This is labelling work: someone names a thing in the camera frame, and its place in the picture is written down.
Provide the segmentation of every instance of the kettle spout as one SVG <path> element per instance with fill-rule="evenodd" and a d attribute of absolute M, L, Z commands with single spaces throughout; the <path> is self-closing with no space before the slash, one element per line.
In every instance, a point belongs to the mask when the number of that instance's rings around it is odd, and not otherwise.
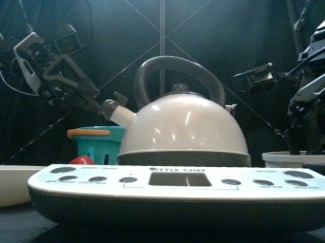
<path fill-rule="evenodd" d="M 118 101 L 106 100 L 103 102 L 102 114 L 106 120 L 115 122 L 118 125 L 127 129 L 134 123 L 137 114 L 130 109 L 123 107 L 126 105 L 127 98 L 117 92 L 114 95 L 118 98 Z"/>

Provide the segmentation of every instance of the metal rod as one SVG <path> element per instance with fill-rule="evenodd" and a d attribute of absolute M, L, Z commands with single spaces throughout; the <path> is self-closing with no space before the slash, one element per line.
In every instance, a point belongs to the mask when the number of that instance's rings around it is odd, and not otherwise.
<path fill-rule="evenodd" d="M 166 3 L 161 0 L 161 56 L 166 54 Z M 165 94 L 165 70 L 161 70 L 159 77 L 161 96 Z"/>
<path fill-rule="evenodd" d="M 297 14 L 295 10 L 295 5 L 292 0 L 287 0 L 288 3 L 288 15 L 289 15 L 289 24 L 291 24 L 291 31 L 292 31 L 292 37 L 296 47 L 296 53 L 297 56 L 300 56 L 300 53 L 303 51 L 303 41 L 301 41 L 301 35 L 300 32 L 295 29 L 295 23 L 297 21 Z"/>

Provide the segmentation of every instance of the electric kettle control panel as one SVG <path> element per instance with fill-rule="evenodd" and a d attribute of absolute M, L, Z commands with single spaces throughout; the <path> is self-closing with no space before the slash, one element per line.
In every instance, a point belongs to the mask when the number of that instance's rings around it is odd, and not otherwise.
<path fill-rule="evenodd" d="M 181 201 L 325 202 L 325 177 L 303 168 L 53 164 L 28 180 L 54 195 Z"/>

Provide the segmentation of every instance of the table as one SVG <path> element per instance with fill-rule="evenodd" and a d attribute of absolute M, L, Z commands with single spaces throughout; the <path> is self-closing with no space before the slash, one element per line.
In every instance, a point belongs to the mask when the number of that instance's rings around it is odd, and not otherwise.
<path fill-rule="evenodd" d="M 47 220 L 31 203 L 0 208 L 2 243 L 67 242 L 325 242 L 325 228 L 307 233 L 221 233 L 184 230 L 131 230 L 67 226 Z"/>

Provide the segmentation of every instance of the control panel button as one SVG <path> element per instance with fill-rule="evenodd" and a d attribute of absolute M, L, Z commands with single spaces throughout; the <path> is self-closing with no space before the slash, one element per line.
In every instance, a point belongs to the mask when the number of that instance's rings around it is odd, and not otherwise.
<path fill-rule="evenodd" d="M 138 181 L 137 178 L 122 178 L 122 179 L 119 180 L 119 182 L 122 182 L 122 183 L 133 183 L 133 182 L 135 182 L 135 181 Z"/>
<path fill-rule="evenodd" d="M 59 167 L 59 168 L 57 168 L 57 169 L 54 169 L 53 171 L 51 171 L 51 173 L 55 173 L 55 174 L 58 174 L 58 173 L 66 173 L 66 172 L 71 172 L 71 171 L 75 171 L 77 170 L 77 168 L 74 168 L 74 167 Z"/>
<path fill-rule="evenodd" d="M 261 186 L 273 186 L 275 183 L 269 180 L 265 179 L 254 179 L 253 180 L 257 184 L 260 184 Z"/>
<path fill-rule="evenodd" d="M 74 178 L 77 178 L 77 177 L 75 176 L 65 176 L 65 177 L 59 178 L 59 180 L 71 180 Z"/>
<path fill-rule="evenodd" d="M 106 177 L 94 177 L 89 181 L 105 181 L 105 180 L 107 180 Z"/>
<path fill-rule="evenodd" d="M 240 185 L 240 184 L 241 184 L 241 182 L 240 182 L 238 180 L 232 179 L 232 178 L 224 178 L 221 181 L 222 181 L 225 184 L 229 184 L 229 185 Z"/>
<path fill-rule="evenodd" d="M 307 182 L 295 180 L 295 179 L 288 179 L 288 180 L 285 180 L 285 182 L 295 186 L 308 186 L 309 185 Z"/>
<path fill-rule="evenodd" d="M 313 178 L 313 176 L 309 173 L 301 171 L 285 171 L 285 174 L 295 178 Z"/>

